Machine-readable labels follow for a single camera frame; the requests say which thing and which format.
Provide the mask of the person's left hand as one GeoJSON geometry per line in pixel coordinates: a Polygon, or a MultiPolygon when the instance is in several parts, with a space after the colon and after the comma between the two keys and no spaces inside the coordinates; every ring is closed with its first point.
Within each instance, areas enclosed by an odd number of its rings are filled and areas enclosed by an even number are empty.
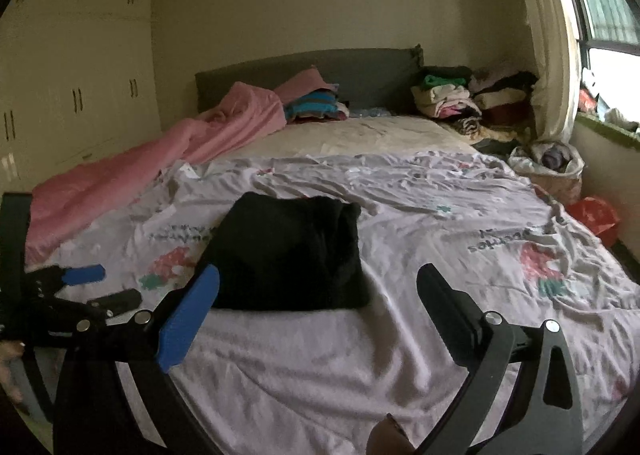
{"type": "Polygon", "coordinates": [[[0,345],[0,381],[1,387],[13,404],[21,404],[23,396],[15,386],[10,363],[19,359],[24,352],[24,343],[20,341],[2,341],[0,345]]]}

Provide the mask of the person's right hand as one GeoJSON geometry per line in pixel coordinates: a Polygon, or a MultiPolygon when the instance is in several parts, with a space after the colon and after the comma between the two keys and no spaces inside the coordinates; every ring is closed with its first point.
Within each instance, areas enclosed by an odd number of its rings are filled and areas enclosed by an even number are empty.
{"type": "Polygon", "coordinates": [[[413,453],[413,444],[392,414],[387,414],[371,430],[366,445],[367,455],[411,455],[413,453]]]}

